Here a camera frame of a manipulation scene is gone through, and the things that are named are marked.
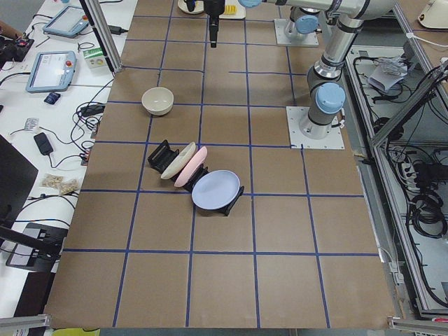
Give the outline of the robot arm near plate rack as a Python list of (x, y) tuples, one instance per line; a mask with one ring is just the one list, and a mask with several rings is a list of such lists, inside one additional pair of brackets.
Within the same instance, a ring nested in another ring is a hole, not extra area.
[(392, 1), (273, 1), (276, 6), (297, 6), (339, 13), (336, 28), (320, 60), (310, 67), (307, 83), (311, 105), (299, 122), (300, 132), (310, 139), (327, 137), (333, 118), (344, 105), (346, 94), (337, 83), (347, 53), (366, 20), (388, 12)]

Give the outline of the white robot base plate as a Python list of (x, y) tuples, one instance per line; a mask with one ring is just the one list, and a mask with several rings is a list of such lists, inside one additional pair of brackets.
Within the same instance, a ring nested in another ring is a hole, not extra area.
[(329, 125), (315, 125), (307, 106), (287, 106), (290, 147), (295, 149), (344, 150), (342, 128), (337, 115)]

